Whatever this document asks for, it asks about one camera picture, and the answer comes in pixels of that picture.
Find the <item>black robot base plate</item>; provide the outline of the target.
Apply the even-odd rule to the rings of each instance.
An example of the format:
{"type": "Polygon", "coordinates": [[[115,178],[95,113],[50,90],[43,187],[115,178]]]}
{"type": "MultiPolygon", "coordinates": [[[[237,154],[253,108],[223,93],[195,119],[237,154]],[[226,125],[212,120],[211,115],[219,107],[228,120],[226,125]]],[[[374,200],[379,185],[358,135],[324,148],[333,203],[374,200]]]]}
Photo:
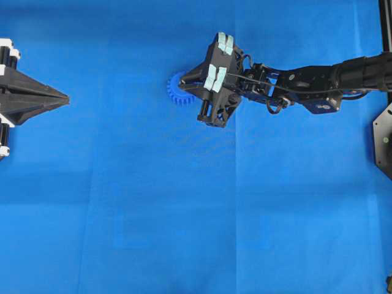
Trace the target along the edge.
{"type": "Polygon", "coordinates": [[[376,166],[391,179],[391,104],[373,121],[376,166]]]}

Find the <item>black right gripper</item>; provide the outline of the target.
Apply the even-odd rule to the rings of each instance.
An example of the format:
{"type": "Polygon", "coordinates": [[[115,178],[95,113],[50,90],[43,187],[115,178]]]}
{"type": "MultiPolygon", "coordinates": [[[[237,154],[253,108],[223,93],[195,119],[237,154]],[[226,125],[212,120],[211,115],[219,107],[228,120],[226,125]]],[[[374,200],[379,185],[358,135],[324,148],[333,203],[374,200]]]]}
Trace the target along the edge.
{"type": "Polygon", "coordinates": [[[205,60],[180,77],[179,88],[203,101],[198,120],[208,126],[226,126],[241,102],[238,76],[243,73],[243,57],[234,37],[218,32],[205,60]]]}

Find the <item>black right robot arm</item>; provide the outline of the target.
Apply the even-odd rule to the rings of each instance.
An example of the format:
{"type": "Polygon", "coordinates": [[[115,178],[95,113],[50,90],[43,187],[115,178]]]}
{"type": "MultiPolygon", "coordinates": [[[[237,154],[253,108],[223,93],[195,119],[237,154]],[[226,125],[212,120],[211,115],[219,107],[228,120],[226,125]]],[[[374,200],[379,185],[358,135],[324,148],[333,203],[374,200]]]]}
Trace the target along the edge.
{"type": "Polygon", "coordinates": [[[251,59],[233,36],[218,32],[205,60],[179,79],[179,88],[202,101],[197,119],[225,127],[242,98],[264,104],[272,115],[300,104],[315,115],[335,113],[343,100],[371,91],[391,92],[391,53],[361,57],[332,66],[278,70],[251,59]]]}

